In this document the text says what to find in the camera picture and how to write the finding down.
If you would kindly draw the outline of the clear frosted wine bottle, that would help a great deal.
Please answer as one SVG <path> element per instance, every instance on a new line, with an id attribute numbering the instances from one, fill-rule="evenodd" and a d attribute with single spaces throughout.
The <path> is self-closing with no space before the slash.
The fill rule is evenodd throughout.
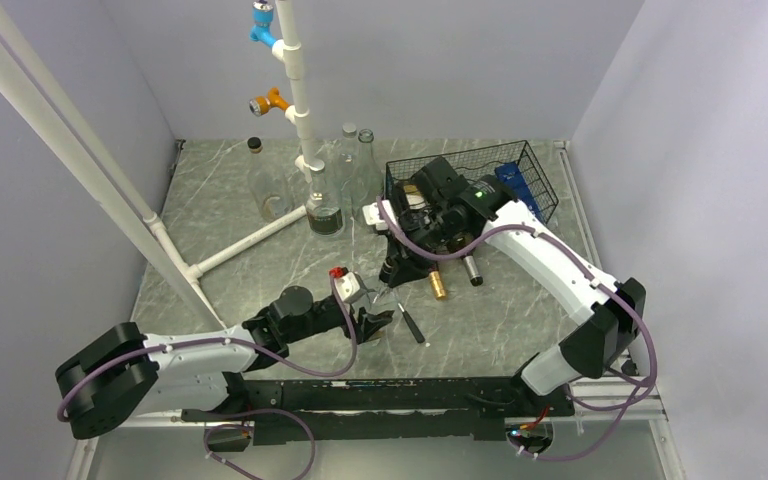
<path id="1" fill-rule="evenodd" d="M 372 204 L 384 189 L 384 174 L 374 154 L 374 133 L 365 128 L 358 132 L 355 168 L 350 178 L 350 203 L 353 220 L 364 220 L 363 207 Z"/>

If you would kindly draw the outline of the clear bottle dark label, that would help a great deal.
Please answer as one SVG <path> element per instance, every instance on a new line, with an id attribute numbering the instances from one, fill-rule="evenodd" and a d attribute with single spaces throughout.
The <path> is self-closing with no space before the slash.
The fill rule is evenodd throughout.
<path id="1" fill-rule="evenodd" d="M 305 210 L 309 227 L 321 237 L 336 237 L 344 228 L 339 192 L 324 161 L 311 160 L 307 164 L 307 171 L 310 183 Z"/>

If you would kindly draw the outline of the round clear glass bottle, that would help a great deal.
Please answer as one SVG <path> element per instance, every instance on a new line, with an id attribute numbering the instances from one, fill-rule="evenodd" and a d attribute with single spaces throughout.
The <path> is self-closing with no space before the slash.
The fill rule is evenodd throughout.
<path id="1" fill-rule="evenodd" d="M 342 137 L 336 144 L 335 182 L 345 208 L 351 203 L 350 181 L 358 152 L 358 129 L 354 123 L 342 125 Z"/>

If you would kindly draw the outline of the blue label clear bottle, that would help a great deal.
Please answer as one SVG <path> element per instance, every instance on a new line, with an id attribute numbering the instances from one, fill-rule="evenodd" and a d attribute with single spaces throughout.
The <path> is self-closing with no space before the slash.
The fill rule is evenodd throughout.
<path id="1" fill-rule="evenodd" d="M 529 207 L 529 210 L 540 222 L 545 222 L 536 197 L 527 184 L 524 175 L 515 163 L 508 162 L 495 167 L 494 174 L 498 180 L 508 186 L 516 194 L 519 200 L 523 201 Z"/>

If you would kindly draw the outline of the clear bottle white label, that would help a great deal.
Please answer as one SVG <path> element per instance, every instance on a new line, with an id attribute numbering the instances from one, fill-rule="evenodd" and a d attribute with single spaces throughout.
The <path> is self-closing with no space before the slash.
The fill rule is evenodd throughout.
<path id="1" fill-rule="evenodd" d="M 263 153 L 259 137 L 247 139 L 251 162 L 248 184 L 258 212 L 266 221 L 275 221 L 296 208 L 288 179 L 280 165 Z"/>

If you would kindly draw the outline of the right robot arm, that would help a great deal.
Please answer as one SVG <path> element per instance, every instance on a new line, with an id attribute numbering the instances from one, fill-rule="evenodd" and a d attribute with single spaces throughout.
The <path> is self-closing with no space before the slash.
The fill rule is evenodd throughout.
<path id="1" fill-rule="evenodd" d="M 419 205 L 411 205 L 407 184 Z M 512 378 L 511 401 L 524 415 L 538 413 L 551 394 L 578 378 L 600 378 L 638 337 L 651 340 L 642 322 L 644 286 L 634 278 L 621 282 L 571 250 L 495 174 L 471 180 L 438 156 L 362 212 L 367 225 L 389 237 L 379 277 L 391 288 L 486 244 L 560 303 L 575 329 Z"/>

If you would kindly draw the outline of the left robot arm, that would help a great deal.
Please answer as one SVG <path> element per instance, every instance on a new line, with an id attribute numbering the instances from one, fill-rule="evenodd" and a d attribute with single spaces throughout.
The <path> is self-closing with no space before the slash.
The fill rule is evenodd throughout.
<path id="1" fill-rule="evenodd" d="M 224 330 L 159 335 L 120 323 L 56 369 L 62 396 L 56 415 L 77 439 L 167 410 L 232 420 L 247 406 L 244 373 L 286 364 L 290 344 L 332 329 L 342 331 L 355 355 L 393 316 L 391 310 L 353 307 L 334 294 L 315 300 L 308 289 L 291 286 L 254 317 Z"/>

